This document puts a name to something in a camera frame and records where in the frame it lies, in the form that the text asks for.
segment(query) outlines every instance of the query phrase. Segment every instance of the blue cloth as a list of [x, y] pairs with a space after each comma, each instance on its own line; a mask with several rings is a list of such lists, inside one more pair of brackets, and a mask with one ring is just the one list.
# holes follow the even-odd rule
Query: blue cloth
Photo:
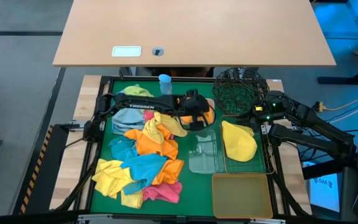
[[126, 195], [133, 194], [150, 186], [166, 161], [166, 157], [151, 153], [133, 157], [123, 162], [121, 168], [129, 167], [131, 178], [137, 181], [126, 185], [124, 193]]
[[139, 109], [124, 108], [119, 110], [112, 118], [112, 132], [124, 134], [131, 129], [143, 130], [144, 117]]
[[125, 136], [119, 136], [111, 140], [109, 143], [111, 148], [112, 158], [119, 161], [126, 161], [138, 156], [136, 151], [135, 141]]

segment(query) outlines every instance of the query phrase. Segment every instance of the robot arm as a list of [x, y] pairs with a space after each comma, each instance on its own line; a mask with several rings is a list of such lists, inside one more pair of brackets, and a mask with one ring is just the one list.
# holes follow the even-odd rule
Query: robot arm
[[294, 142], [307, 147], [327, 152], [331, 157], [348, 160], [356, 153], [353, 143], [354, 136], [341, 131], [335, 126], [325, 122], [317, 116], [310, 107], [301, 104], [280, 91], [270, 91], [263, 102], [255, 104], [251, 111], [242, 117], [254, 118], [259, 123], [288, 119], [301, 128], [310, 128], [330, 141], [314, 138], [304, 134], [290, 131], [281, 124], [273, 124], [268, 135], [278, 144], [281, 142]]

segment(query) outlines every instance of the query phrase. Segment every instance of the gray floor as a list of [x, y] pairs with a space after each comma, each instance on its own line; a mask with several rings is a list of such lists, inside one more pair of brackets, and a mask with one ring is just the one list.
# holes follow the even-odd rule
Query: gray floor
[[[358, 72], [358, 1], [315, 3], [313, 7], [336, 59], [334, 68], [261, 68], [265, 78], [281, 79], [285, 92], [312, 105], [337, 107], [358, 98], [358, 86], [318, 85], [318, 76], [351, 77]], [[0, 0], [0, 30], [63, 30], [72, 0]], [[7, 214], [30, 154], [58, 69], [52, 60], [59, 37], [0, 37], [0, 215]], [[52, 123], [69, 122], [83, 75], [117, 75], [116, 68], [69, 68]], [[330, 118], [342, 111], [324, 112]], [[336, 124], [357, 129], [358, 115]]]

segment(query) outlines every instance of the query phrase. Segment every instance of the cloth pile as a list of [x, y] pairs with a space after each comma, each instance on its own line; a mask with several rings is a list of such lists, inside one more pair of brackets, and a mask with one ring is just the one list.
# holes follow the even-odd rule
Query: cloth pile
[[[139, 85], [121, 92], [152, 96]], [[155, 111], [123, 109], [112, 117], [112, 133], [123, 136], [109, 143], [113, 160], [99, 159], [92, 177], [95, 189], [114, 199], [120, 192], [121, 204], [132, 208], [140, 208], [148, 198], [178, 203], [184, 161], [177, 159], [173, 137], [187, 135], [179, 121]]]

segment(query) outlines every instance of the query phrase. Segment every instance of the yellow cloth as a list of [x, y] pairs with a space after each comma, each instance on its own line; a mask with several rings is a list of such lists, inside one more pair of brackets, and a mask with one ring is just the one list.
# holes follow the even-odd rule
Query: yellow cloth
[[124, 194], [124, 190], [121, 191], [121, 205], [125, 205], [131, 208], [141, 208], [142, 204], [143, 190], [130, 195]]
[[129, 168], [121, 168], [122, 161], [98, 160], [95, 175], [92, 180], [96, 182], [95, 190], [102, 193], [103, 196], [117, 198], [120, 192], [127, 184], [135, 182], [131, 178]]
[[223, 141], [228, 158], [235, 161], [247, 162], [256, 153], [257, 144], [251, 128], [222, 122]]
[[169, 115], [154, 112], [154, 118], [157, 117], [157, 119], [158, 115], [156, 115], [156, 113], [159, 114], [162, 125], [167, 128], [174, 136], [185, 137], [187, 135], [187, 131], [182, 128], [178, 118], [172, 118]]
[[159, 144], [162, 144], [166, 136], [169, 138], [169, 135], [171, 134], [180, 137], [187, 135], [187, 131], [180, 126], [180, 123], [177, 120], [169, 115], [160, 114], [159, 112], [154, 112], [154, 118], [145, 123], [142, 132], [151, 140]]
[[129, 86], [127, 88], [124, 89], [124, 93], [127, 95], [135, 95], [135, 96], [149, 96], [149, 97], [153, 97], [153, 95], [151, 95], [149, 93], [149, 91], [141, 88], [138, 84], [134, 85], [134, 86]]

